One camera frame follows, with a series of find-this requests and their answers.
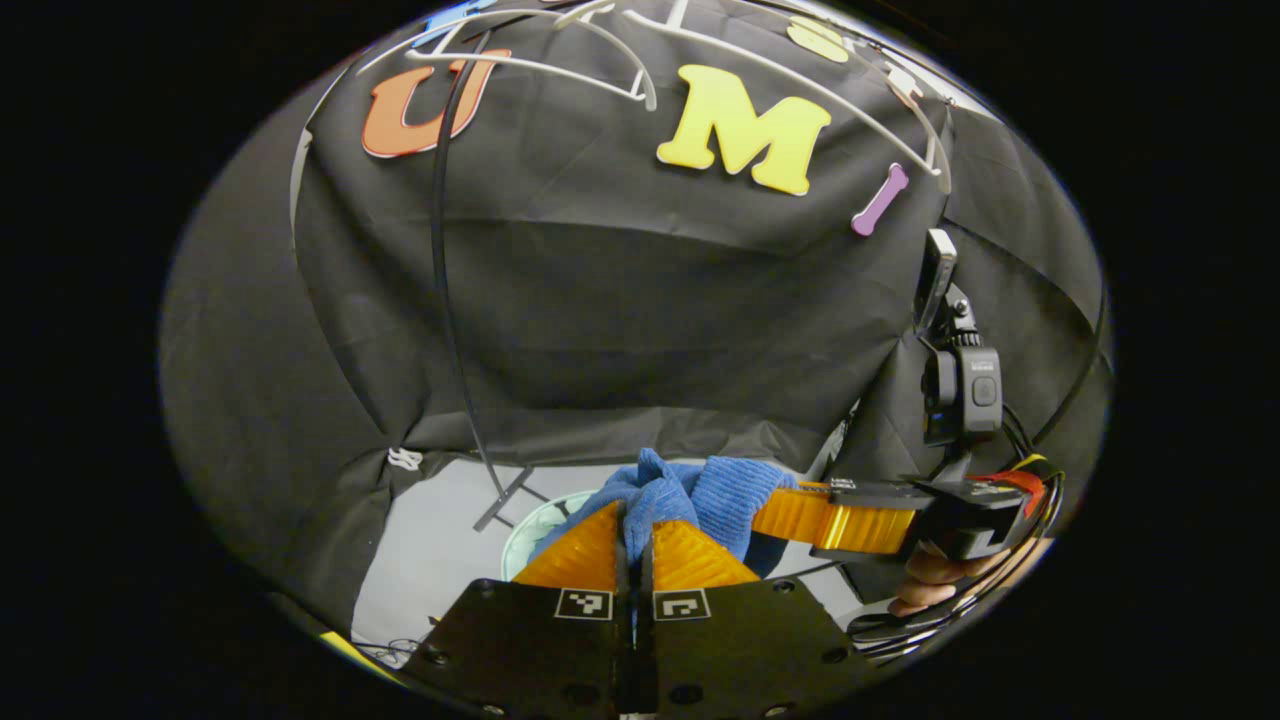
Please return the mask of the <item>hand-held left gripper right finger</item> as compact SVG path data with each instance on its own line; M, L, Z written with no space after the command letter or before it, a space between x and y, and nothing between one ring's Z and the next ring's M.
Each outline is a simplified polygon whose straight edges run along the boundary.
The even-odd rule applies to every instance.
M640 710L655 719L805 719L879 671L800 580L762 579L687 521L644 553Z

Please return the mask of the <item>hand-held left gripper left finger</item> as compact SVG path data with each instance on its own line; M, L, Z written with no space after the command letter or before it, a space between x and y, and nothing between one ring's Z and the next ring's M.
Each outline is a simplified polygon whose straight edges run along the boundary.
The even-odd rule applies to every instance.
M575 527L590 582L471 582L401 669L483 719L618 719L635 603L621 501Z

